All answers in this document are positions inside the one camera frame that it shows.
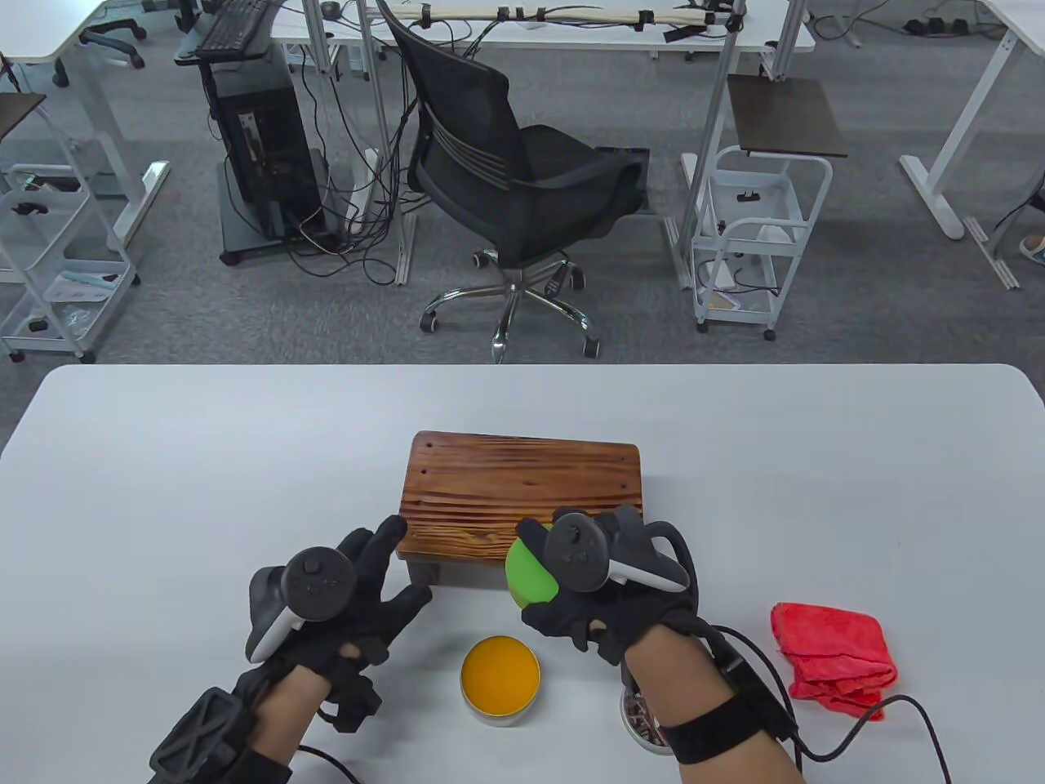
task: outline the red cloth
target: red cloth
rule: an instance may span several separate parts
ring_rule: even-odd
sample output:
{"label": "red cloth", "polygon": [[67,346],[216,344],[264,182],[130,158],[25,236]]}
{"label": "red cloth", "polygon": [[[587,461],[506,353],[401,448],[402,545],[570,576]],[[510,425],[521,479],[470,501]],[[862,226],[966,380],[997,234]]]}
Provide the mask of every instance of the red cloth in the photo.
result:
{"label": "red cloth", "polygon": [[[794,699],[814,699],[829,711],[859,717],[897,683],[900,673],[885,635],[870,616],[782,603],[769,620],[781,653],[794,667]],[[872,721],[884,718],[879,711]]]}

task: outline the shoe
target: shoe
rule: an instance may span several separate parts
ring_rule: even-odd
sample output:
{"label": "shoe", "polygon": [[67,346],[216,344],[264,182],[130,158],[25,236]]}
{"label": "shoe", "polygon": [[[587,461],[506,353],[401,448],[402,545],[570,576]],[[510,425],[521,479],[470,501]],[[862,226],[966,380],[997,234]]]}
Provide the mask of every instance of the shoe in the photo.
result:
{"label": "shoe", "polygon": [[1036,264],[1045,266],[1045,237],[1041,235],[1024,237],[1020,243],[1020,253]]}

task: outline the hand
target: hand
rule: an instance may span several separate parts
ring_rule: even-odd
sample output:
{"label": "hand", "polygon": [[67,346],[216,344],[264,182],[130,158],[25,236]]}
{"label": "hand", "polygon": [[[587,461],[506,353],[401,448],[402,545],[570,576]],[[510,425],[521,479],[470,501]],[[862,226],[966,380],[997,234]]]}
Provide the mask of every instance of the hand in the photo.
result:
{"label": "hand", "polygon": [[352,531],[338,546],[356,572],[355,593],[348,606],[323,623],[306,623],[291,635],[275,658],[301,665],[339,687],[371,664],[388,658],[388,646],[432,601],[432,591],[408,585],[394,598],[381,601],[389,558],[407,535],[407,521],[392,515],[376,533]]}
{"label": "hand", "polygon": [[[553,522],[573,511],[578,510],[556,511]],[[527,549],[543,564],[548,529],[527,518],[518,524],[516,531]],[[589,594],[559,585],[552,601],[527,606],[522,610],[522,622],[544,637],[571,638],[580,651],[587,650],[589,641],[595,642],[599,655],[616,666],[627,649],[653,626],[658,623],[671,626],[670,616],[678,612],[690,616],[696,612],[689,591],[669,593],[630,580],[623,585],[608,581]]]}

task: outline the vr controller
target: vr controller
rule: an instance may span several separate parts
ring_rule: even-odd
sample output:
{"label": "vr controller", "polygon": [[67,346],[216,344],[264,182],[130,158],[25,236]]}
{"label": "vr controller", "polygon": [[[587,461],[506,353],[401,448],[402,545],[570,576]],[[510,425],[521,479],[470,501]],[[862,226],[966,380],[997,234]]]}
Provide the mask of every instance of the vr controller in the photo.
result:
{"label": "vr controller", "polygon": [[331,547],[310,547],[285,567],[258,570],[251,578],[251,633],[247,659],[266,661],[305,623],[329,621],[344,610],[355,592],[355,569]]}
{"label": "vr controller", "polygon": [[675,527],[669,523],[645,525],[634,506],[620,506],[595,517],[571,511],[558,517],[548,532],[542,562],[556,582],[579,593],[598,591],[609,580],[621,584],[633,580],[672,593],[689,590],[686,566],[658,552],[653,547],[657,537],[671,541],[682,557],[675,545],[681,540]]}

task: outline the forearm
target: forearm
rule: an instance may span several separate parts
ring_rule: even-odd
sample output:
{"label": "forearm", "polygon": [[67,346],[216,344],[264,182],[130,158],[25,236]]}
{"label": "forearm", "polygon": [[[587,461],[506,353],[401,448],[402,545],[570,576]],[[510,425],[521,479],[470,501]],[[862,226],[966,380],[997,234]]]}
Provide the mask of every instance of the forearm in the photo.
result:
{"label": "forearm", "polygon": [[311,670],[296,667],[258,705],[251,748],[281,765],[289,764],[329,693],[329,682]]}
{"label": "forearm", "polygon": [[[733,697],[706,649],[666,626],[654,626],[627,653],[628,669],[653,716],[676,727]],[[787,752],[767,733],[696,765],[680,765],[682,784],[803,784]]]}

